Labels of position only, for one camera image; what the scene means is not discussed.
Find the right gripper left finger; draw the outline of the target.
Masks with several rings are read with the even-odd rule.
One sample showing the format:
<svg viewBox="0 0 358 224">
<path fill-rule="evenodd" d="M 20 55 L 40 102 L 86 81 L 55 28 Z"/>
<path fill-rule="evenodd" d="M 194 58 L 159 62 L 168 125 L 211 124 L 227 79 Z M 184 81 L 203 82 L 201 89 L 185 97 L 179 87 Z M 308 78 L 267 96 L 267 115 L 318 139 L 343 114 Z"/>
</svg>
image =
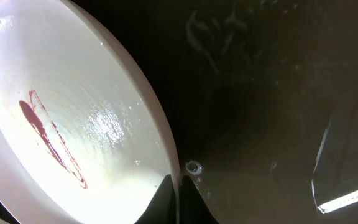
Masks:
<svg viewBox="0 0 358 224">
<path fill-rule="evenodd" d="M 135 224 L 176 224 L 176 198 L 171 175 L 164 177 Z"/>
</svg>

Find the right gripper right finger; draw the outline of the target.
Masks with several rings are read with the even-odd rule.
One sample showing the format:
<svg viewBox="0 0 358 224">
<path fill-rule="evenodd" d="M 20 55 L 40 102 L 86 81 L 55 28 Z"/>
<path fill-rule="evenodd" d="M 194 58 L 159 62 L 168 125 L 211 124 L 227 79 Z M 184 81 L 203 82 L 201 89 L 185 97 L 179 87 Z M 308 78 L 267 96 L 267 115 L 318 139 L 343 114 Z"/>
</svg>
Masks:
<svg viewBox="0 0 358 224">
<path fill-rule="evenodd" d="M 180 186 L 180 224 L 218 224 L 189 176 Z"/>
</svg>

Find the pink plate with red stain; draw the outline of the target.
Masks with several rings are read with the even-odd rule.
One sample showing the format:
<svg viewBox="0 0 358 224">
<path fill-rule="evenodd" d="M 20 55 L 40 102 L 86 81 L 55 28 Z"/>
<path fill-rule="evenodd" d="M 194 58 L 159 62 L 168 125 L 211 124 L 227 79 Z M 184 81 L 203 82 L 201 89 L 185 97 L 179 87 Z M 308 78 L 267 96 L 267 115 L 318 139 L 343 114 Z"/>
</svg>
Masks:
<svg viewBox="0 0 358 224">
<path fill-rule="evenodd" d="M 172 132 L 124 46 L 72 1 L 0 1 L 0 202 L 19 223 L 136 223 Z"/>
</svg>

